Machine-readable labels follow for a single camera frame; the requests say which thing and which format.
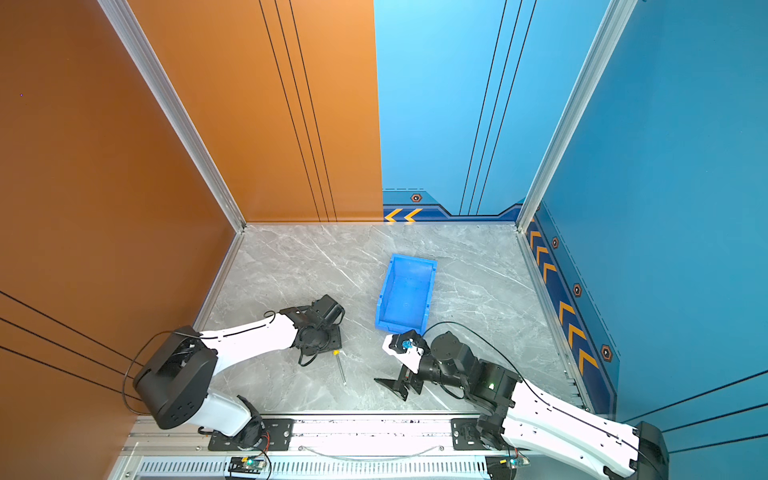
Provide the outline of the yellow handled screwdriver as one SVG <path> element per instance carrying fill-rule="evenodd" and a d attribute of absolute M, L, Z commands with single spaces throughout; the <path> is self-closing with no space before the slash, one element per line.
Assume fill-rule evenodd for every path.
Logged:
<path fill-rule="evenodd" d="M 343 364 L 342 364 L 342 360 L 341 360 L 341 351 L 340 350 L 334 350 L 333 351 L 333 356 L 334 356 L 334 358 L 336 360 L 336 364 L 337 364 L 337 367 L 338 367 L 339 376 L 340 376 L 342 385 L 346 386 L 347 385 L 347 378 L 346 378 L 346 375 L 345 375 L 344 370 L 343 370 Z"/>

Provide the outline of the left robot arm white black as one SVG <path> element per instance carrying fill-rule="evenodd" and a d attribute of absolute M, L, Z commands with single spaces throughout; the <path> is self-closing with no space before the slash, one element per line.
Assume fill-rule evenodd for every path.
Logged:
<path fill-rule="evenodd" d="M 162 430 L 194 425 L 237 449 L 267 445 L 263 416 L 244 396 L 215 391 L 212 379 L 273 351 L 296 349 L 301 367 L 341 347 L 343 306 L 328 295 L 309 305 L 267 311 L 253 322 L 221 330 L 173 330 L 133 380 L 148 414 Z"/>

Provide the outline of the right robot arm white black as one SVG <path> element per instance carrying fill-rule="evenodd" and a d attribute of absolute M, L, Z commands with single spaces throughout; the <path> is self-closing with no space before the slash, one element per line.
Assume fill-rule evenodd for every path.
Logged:
<path fill-rule="evenodd" d="M 536 387 L 515 370 L 480 359 L 453 333 L 427 342 L 417 331 L 389 334 L 383 351 L 397 359 L 395 379 L 378 384 L 407 399 L 425 383 L 480 409 L 457 432 L 471 445 L 545 455 L 595 479 L 666 479 L 670 460 L 662 432 L 642 422 L 615 422 Z"/>

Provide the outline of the blue plastic bin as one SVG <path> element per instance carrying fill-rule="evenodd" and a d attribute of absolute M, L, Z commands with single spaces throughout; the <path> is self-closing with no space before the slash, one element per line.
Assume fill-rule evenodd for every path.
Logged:
<path fill-rule="evenodd" d="M 379 295 L 375 328 L 392 334 L 427 330 L 438 263 L 393 254 Z"/>

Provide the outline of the right green circuit board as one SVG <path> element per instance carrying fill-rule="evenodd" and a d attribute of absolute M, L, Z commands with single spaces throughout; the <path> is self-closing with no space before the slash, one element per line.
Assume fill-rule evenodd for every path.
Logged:
<path fill-rule="evenodd" d="M 486 472 L 491 480 L 514 480 L 518 472 L 530 465 L 525 456 L 485 456 Z"/>

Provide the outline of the green circuit board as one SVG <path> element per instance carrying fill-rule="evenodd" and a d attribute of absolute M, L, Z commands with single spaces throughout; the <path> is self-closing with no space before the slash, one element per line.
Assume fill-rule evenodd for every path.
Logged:
<path fill-rule="evenodd" d="M 491 480 L 514 480 L 518 472 L 530 465 L 525 456 L 485 456 L 486 472 Z"/>
<path fill-rule="evenodd" d="M 240 479 L 266 479 L 270 475 L 268 460 L 263 456 L 233 456 L 229 459 L 227 476 Z"/>

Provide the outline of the left green circuit board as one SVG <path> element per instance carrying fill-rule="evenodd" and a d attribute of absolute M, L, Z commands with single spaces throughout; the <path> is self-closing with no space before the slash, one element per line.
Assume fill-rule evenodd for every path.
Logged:
<path fill-rule="evenodd" d="M 233 456 L 229 459 L 227 476 L 240 479 L 266 479 L 270 475 L 268 460 L 263 456 Z"/>

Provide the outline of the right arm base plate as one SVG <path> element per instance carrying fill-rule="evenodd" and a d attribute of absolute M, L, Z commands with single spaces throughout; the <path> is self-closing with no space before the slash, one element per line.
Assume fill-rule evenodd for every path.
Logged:
<path fill-rule="evenodd" d="M 457 451 L 510 449 L 502 437 L 501 426 L 485 417 L 452 418 L 450 426 L 453 448 Z"/>

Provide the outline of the aluminium front rail frame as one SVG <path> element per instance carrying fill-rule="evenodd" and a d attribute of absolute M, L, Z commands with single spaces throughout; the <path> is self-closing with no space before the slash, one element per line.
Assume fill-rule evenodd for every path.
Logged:
<path fill-rule="evenodd" d="M 451 413 L 273 414 L 295 421 L 289 449 L 209 451 L 210 430 L 184 425 L 162 430 L 139 418 L 110 473 L 112 479 L 240 479 L 227 476 L 233 456 L 263 456 L 266 479 L 490 479 L 485 456 L 499 450 L 457 451 Z"/>

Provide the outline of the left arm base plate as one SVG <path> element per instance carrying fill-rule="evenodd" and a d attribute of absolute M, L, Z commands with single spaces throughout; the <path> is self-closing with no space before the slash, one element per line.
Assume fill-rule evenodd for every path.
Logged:
<path fill-rule="evenodd" d="M 290 446 L 295 421 L 291 418 L 267 418 L 250 421 L 244 429 L 232 436 L 214 431 L 209 451 L 266 451 L 283 452 Z"/>

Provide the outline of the left aluminium corner post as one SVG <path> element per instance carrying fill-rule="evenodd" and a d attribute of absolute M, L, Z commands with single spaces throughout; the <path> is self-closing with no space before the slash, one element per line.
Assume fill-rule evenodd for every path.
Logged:
<path fill-rule="evenodd" d="M 98 4 L 229 224 L 241 234 L 247 226 L 245 217 L 129 3 L 99 0 Z"/>

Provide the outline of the aluminium corner post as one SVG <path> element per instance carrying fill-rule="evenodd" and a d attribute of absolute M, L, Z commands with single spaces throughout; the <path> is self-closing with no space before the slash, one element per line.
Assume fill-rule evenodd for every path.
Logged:
<path fill-rule="evenodd" d="M 532 222 L 637 3 L 637 0 L 609 2 L 526 195 L 516 222 L 520 234 L 525 233 Z"/>
<path fill-rule="evenodd" d="M 98 4 L 229 224 L 241 234 L 247 226 L 245 217 L 129 3 L 99 0 Z"/>

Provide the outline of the right aluminium corner post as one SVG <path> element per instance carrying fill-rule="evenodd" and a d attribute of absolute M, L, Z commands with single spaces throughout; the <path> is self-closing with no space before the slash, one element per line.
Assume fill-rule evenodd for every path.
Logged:
<path fill-rule="evenodd" d="M 637 3 L 637 0 L 609 2 L 526 195 L 516 222 L 520 234 L 525 233 L 532 222 Z"/>

